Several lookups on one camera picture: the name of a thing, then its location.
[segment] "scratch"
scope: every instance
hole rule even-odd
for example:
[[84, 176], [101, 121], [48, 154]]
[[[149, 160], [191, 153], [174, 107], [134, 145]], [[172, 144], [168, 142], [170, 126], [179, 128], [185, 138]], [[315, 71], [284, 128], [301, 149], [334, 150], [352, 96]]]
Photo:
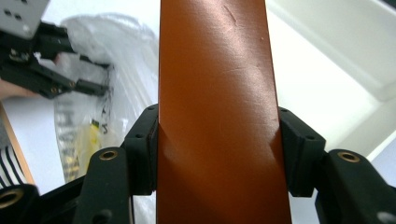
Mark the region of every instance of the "scratch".
[[228, 11], [228, 13], [230, 14], [231, 18], [233, 18], [233, 24], [236, 25], [236, 17], [233, 15], [231, 10], [227, 6], [224, 6], [224, 8]]

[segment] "transparent plastic packaging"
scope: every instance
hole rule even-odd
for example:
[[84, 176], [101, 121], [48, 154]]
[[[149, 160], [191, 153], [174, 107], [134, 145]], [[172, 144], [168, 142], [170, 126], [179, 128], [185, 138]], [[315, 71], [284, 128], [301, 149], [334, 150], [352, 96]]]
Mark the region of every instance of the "transparent plastic packaging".
[[[74, 51], [94, 63], [110, 64], [103, 68], [65, 53], [57, 60], [56, 69], [64, 76], [109, 86], [103, 97], [72, 92], [55, 99], [55, 130], [69, 182], [85, 175], [95, 151], [118, 147], [142, 111], [158, 103], [159, 46], [146, 25], [119, 14], [79, 16], [63, 26]], [[134, 203], [136, 221], [155, 223], [155, 196]]]

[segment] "human hand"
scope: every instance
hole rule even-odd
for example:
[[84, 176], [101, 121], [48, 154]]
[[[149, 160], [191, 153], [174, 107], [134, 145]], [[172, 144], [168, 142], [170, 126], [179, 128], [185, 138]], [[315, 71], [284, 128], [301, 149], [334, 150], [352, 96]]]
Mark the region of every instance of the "human hand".
[[38, 94], [0, 79], [0, 100], [11, 96], [34, 97]]

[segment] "striped fabric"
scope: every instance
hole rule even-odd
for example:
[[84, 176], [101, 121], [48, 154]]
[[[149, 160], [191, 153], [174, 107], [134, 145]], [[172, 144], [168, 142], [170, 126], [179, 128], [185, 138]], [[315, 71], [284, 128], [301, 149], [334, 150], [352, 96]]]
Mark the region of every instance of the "striped fabric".
[[0, 148], [0, 189], [26, 183], [12, 147]]

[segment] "glossy brown surface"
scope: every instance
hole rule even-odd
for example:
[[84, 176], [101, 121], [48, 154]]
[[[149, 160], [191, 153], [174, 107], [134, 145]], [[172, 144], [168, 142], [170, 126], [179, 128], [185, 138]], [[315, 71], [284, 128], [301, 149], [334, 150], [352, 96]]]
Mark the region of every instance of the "glossy brown surface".
[[290, 223], [262, 0], [162, 0], [159, 223]]

